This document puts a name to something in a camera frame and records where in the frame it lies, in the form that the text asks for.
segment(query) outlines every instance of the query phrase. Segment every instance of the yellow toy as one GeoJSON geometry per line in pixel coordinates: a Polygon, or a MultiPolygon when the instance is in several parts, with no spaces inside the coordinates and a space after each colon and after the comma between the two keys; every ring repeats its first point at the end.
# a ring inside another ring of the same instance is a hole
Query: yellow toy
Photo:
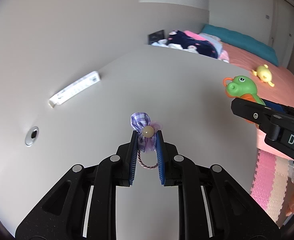
{"type": "Polygon", "coordinates": [[[255,76],[258,76],[262,82],[268,83],[270,86],[274,87],[274,83],[271,82],[272,75],[267,65],[259,66],[257,71],[252,71],[255,76]]]}

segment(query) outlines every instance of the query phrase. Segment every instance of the pink bedspread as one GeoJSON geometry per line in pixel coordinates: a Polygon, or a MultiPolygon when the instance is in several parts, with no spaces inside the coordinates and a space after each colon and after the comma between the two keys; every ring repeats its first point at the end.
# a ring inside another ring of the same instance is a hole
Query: pink bedspread
{"type": "MultiPolygon", "coordinates": [[[[257,85],[259,97],[273,101],[275,103],[294,107],[294,75],[288,69],[284,67],[276,67],[275,65],[266,60],[263,60],[256,55],[226,43],[223,43],[223,49],[228,52],[231,64],[247,69],[250,72],[249,77],[257,85]],[[251,72],[258,66],[264,64],[269,66],[269,69],[272,73],[272,82],[275,84],[274,87],[271,87],[267,83],[263,83],[251,72]]],[[[265,133],[257,129],[257,147],[259,149],[280,157],[290,159],[283,153],[268,146],[264,142],[265,135],[265,133]]]]}

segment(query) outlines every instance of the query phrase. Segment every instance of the purple scrunchie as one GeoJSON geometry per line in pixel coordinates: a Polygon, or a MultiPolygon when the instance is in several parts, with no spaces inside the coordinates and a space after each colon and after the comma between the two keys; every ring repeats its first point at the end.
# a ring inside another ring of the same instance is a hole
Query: purple scrunchie
{"type": "Polygon", "coordinates": [[[148,114],[138,112],[131,115],[130,124],[138,132],[138,150],[156,150],[156,132],[161,129],[158,123],[151,123],[148,114]],[[154,128],[154,135],[151,138],[143,136],[142,130],[145,126],[150,125],[154,128]]]}

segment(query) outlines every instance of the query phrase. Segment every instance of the blue gripper pad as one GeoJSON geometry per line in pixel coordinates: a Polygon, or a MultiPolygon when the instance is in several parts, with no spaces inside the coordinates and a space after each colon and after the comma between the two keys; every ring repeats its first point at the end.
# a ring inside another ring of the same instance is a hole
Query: blue gripper pad
{"type": "Polygon", "coordinates": [[[133,184],[135,178],[136,164],[137,164],[137,154],[138,154],[138,145],[137,145],[138,133],[136,133],[133,151],[131,153],[131,160],[129,165],[129,185],[133,184]]]}
{"type": "Polygon", "coordinates": [[[276,104],[274,102],[268,101],[268,100],[263,100],[263,102],[266,104],[266,106],[275,109],[278,112],[284,113],[285,111],[282,109],[282,106],[279,104],[276,104]]]}
{"type": "Polygon", "coordinates": [[[163,158],[163,152],[161,150],[161,143],[158,132],[156,133],[156,154],[157,154],[157,162],[158,162],[158,171],[159,171],[159,179],[162,185],[165,184],[165,164],[163,158]]]}

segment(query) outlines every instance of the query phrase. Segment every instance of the white table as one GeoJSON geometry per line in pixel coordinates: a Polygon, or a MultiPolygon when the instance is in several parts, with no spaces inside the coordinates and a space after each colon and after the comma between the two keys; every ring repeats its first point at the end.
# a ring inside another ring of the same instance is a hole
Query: white table
{"type": "MultiPolygon", "coordinates": [[[[71,166],[96,165],[129,142],[134,112],[159,121],[164,140],[180,154],[198,165],[222,165],[250,190],[256,128],[232,114],[222,85],[223,78],[248,75],[246,70],[143,45],[99,72],[99,83],[41,115],[33,113],[40,129],[34,145],[26,147],[24,138],[11,142],[16,155],[0,175],[0,220],[11,233],[71,166]]],[[[157,161],[155,153],[142,158],[147,164],[157,161]]],[[[134,186],[118,188],[116,202],[117,239],[177,239],[177,188],[163,187],[157,169],[138,164],[134,186]]]]}

